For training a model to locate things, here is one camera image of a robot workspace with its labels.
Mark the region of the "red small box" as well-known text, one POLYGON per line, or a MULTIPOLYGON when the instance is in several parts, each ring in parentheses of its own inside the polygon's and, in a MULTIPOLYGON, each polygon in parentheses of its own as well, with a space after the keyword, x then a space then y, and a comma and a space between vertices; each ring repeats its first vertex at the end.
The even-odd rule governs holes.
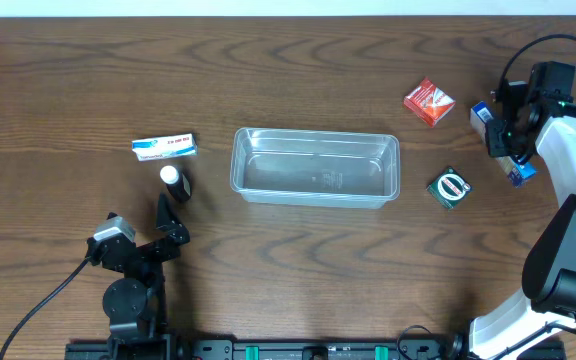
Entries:
POLYGON ((430 127, 435 127, 456 105, 453 98, 425 77, 403 99, 403 104, 430 127))

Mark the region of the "blue Kool Fever box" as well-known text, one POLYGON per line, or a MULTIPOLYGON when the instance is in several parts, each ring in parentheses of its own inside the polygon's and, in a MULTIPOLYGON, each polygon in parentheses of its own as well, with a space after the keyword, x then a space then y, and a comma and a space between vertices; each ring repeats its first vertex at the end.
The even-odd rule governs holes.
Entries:
MULTIPOLYGON (((486 123, 492 119, 493 112, 484 101, 478 102, 470 110, 470 125, 483 143, 486 142, 486 123)), ((530 162, 519 165, 508 156, 498 157, 496 161, 515 188, 523 186, 537 174, 537 170, 530 162)))

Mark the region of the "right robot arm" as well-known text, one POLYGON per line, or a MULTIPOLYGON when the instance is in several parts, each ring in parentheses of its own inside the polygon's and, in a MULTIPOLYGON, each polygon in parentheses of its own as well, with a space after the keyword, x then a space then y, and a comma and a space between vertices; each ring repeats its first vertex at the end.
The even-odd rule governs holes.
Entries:
POLYGON ((485 125, 489 155, 518 163, 541 157, 559 208, 525 260, 520 289, 471 321, 464 342, 470 359, 535 357, 538 344, 551 335, 576 335, 574 76, 572 65, 541 62, 527 82, 502 81, 496 92, 503 111, 485 125))

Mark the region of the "green Zam-Buk box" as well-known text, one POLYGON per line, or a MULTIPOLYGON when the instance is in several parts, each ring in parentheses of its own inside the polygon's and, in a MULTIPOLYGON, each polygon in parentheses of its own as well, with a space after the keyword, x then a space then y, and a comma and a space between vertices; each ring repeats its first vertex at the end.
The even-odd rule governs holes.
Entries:
POLYGON ((472 186, 452 167, 447 167, 427 191, 448 210, 454 209, 472 191, 472 186))

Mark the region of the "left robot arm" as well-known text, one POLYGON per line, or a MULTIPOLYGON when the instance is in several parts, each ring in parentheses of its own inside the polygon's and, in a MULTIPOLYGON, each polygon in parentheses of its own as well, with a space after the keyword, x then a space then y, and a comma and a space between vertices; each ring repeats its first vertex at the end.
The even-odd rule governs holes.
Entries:
POLYGON ((123 275, 107 288, 102 300, 113 339, 153 339, 168 327, 163 264, 180 256, 180 247, 190 241, 190 235, 165 194, 158 199, 155 225, 163 237, 138 246, 133 227, 111 213, 87 240, 91 265, 123 275))

